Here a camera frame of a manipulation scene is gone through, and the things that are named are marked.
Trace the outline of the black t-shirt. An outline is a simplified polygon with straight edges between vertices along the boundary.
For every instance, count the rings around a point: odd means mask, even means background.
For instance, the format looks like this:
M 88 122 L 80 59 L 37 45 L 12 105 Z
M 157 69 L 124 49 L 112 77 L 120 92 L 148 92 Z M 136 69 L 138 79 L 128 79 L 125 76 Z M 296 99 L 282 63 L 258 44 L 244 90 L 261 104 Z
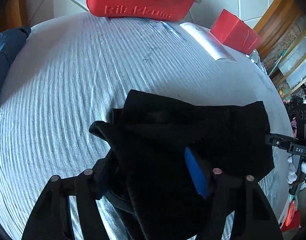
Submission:
M 264 103 L 195 106 L 131 90 L 124 107 L 90 133 L 110 146 L 106 198 L 118 212 L 128 239 L 197 236 L 201 198 L 184 159 L 188 147 L 209 169 L 257 183 L 274 169 Z

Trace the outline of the grey plush toy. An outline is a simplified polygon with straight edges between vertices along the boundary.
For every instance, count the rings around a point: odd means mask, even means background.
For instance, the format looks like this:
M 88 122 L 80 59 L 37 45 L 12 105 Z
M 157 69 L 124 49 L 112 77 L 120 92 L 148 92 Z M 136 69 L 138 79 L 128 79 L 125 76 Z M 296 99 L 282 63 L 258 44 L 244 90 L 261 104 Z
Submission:
M 254 49 L 252 53 L 249 55 L 249 59 L 252 63 L 256 64 L 257 66 L 261 64 L 261 59 L 256 49 Z

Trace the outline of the red paper gift bag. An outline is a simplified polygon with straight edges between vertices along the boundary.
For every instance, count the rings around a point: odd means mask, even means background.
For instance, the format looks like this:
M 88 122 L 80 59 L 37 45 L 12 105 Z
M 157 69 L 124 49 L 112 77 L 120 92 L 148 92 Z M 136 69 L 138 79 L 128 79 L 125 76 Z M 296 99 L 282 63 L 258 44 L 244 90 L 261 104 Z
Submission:
M 250 55 L 261 42 L 260 35 L 226 9 L 222 10 L 210 32 L 223 45 L 246 55 Z

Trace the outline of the white booklet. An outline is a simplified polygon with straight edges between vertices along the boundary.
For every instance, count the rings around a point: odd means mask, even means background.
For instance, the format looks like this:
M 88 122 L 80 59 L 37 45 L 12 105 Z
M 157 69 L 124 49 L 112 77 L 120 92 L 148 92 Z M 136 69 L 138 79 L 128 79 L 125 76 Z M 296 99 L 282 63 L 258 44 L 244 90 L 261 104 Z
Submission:
M 181 23 L 180 26 L 190 34 L 215 61 L 233 62 L 236 60 L 225 49 L 220 41 L 205 27 L 190 22 Z

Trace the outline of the striped light blue bedsheet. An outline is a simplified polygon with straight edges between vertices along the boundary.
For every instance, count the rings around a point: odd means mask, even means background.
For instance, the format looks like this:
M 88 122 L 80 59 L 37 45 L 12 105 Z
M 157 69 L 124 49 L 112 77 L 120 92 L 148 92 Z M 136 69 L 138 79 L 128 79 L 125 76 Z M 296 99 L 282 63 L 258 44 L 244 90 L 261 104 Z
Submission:
M 109 145 L 88 131 L 120 108 L 130 90 L 193 105 L 262 101 L 271 131 L 292 135 L 273 83 L 244 54 L 215 61 L 177 23 L 99 18 L 88 12 L 54 18 L 31 30 L 0 94 L 0 224 L 21 239 L 49 178 L 76 176 Z

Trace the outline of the folded blue denim garment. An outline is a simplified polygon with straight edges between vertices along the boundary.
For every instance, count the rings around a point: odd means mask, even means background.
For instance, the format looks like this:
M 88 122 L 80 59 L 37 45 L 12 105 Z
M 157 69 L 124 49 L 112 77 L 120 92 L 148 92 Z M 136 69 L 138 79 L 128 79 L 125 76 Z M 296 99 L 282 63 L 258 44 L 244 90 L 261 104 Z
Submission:
M 0 33 L 0 93 L 9 68 L 26 43 L 30 27 L 7 29 Z

